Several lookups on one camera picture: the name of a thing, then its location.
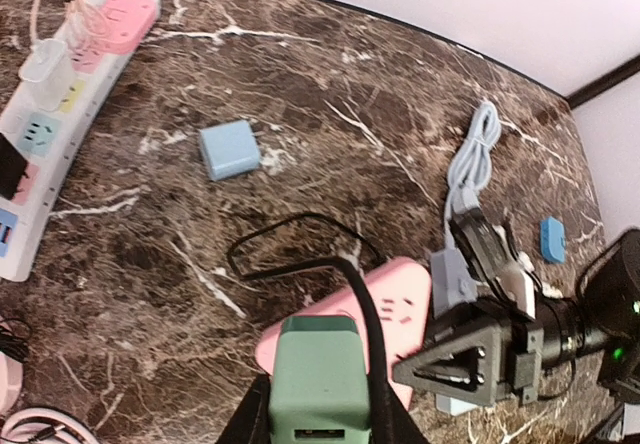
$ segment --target white cable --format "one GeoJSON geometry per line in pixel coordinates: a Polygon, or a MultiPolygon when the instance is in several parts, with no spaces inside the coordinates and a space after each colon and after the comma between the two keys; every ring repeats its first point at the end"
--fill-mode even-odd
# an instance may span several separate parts
{"type": "Polygon", "coordinates": [[[96,437],[74,418],[53,409],[32,407],[10,416],[2,426],[2,439],[27,443],[31,440],[44,444],[99,444],[96,437]],[[45,432],[46,438],[37,434],[45,432]]]}
{"type": "Polygon", "coordinates": [[[449,228],[454,212],[478,207],[478,194],[491,180],[491,149],[502,133],[498,110],[490,101],[483,101],[471,119],[469,133],[455,155],[447,173],[449,193],[444,207],[445,247],[455,248],[449,228]]]}

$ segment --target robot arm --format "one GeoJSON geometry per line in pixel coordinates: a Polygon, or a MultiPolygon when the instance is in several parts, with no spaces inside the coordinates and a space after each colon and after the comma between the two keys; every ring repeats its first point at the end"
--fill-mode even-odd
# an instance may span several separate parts
{"type": "Polygon", "coordinates": [[[544,399],[542,371],[604,349],[599,384],[640,402],[640,230],[624,233],[588,266],[576,299],[538,294],[534,318],[499,285],[513,256],[482,212],[454,216],[451,229],[470,273],[494,296],[430,322],[425,348],[394,367],[396,382],[483,406],[512,395],[528,404],[544,399]]]}

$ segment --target marble countertop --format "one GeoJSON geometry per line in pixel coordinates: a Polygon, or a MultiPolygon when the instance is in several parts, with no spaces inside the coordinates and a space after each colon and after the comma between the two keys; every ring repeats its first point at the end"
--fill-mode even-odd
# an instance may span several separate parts
{"type": "MultiPolygon", "coordinates": [[[[0,313],[34,328],[19,407],[55,405],[108,444],[214,442],[258,371],[261,331],[341,285],[325,274],[240,285],[225,267],[227,246],[315,210],[359,226],[388,255],[426,264],[425,251],[443,244],[448,163],[483,98],[505,121],[481,196],[490,218],[513,216],[521,247],[565,294],[602,247],[576,124],[540,86],[315,0],[162,2],[79,151],[30,279],[2,283],[0,313]],[[238,118],[252,124],[262,167],[210,182],[198,130],[238,118]],[[549,215],[566,226],[562,266],[537,250],[549,215]]],[[[0,0],[0,107],[28,54],[30,5],[0,0]]],[[[43,35],[60,24],[61,5],[44,0],[43,35]]],[[[256,259],[358,254],[348,239],[301,232],[278,233],[256,259]]],[[[435,444],[572,443],[611,404],[597,366],[581,360],[571,391],[548,404],[512,400],[451,418],[416,394],[411,415],[435,444]]]]}

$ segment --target usb port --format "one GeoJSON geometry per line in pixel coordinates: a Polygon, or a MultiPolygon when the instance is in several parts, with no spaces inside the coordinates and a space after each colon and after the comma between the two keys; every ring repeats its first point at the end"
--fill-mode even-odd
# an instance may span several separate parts
{"type": "Polygon", "coordinates": [[[6,226],[2,232],[2,237],[0,237],[0,244],[8,244],[10,235],[11,228],[9,226],[6,226]]]}
{"type": "Polygon", "coordinates": [[[344,429],[296,429],[294,435],[297,441],[305,441],[307,439],[343,441],[344,429]]]}

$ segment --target green indicator light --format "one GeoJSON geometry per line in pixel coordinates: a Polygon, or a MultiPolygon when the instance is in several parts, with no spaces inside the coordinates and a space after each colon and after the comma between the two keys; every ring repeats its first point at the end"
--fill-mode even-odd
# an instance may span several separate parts
{"type": "Polygon", "coordinates": [[[624,355],[624,349],[619,347],[618,349],[613,351],[613,360],[614,361],[619,361],[622,358],[623,355],[624,355]]]}

